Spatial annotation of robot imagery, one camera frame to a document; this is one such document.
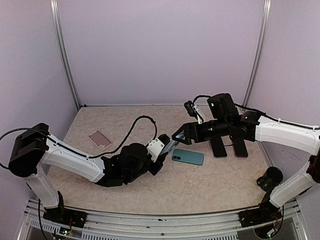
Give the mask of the light blue phone case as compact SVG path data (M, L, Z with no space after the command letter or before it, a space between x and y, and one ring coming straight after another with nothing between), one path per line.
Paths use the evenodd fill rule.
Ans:
M169 154L170 152L172 152L177 146L178 146L179 142L176 140L171 140L160 152L160 155L162 154Z

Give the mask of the teal green phone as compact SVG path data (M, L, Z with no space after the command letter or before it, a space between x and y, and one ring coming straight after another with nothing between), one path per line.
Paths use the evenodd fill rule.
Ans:
M175 149L171 159L175 162L202 166L204 164L204 154L184 149Z

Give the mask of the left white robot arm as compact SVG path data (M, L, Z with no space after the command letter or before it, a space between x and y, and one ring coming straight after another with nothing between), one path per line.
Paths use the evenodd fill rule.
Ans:
M132 183L149 172L155 176L163 167L169 144L166 134L151 140L147 145L131 143L122 147L119 154L110 158L93 156L64 144L49 133L49 126L39 123L32 128L20 128L8 163L9 171L25 179L38 196L47 212L63 223L70 218L64 207L62 194L49 182L42 165L54 166L102 187L119 187Z

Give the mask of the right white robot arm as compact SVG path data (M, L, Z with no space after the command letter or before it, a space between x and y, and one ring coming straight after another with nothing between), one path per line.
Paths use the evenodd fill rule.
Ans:
M212 120L205 121L196 107L195 100L187 101L184 107L195 122L184 123L173 135L174 141L184 145L209 142L216 158L227 156L223 137L228 136L235 154L247 157L245 141L259 142L294 149L309 156L302 167L285 181L279 180L266 192L256 210L256 218L266 222L276 210L320 182L320 128L274 118L254 109L234 103L229 93L206 95Z

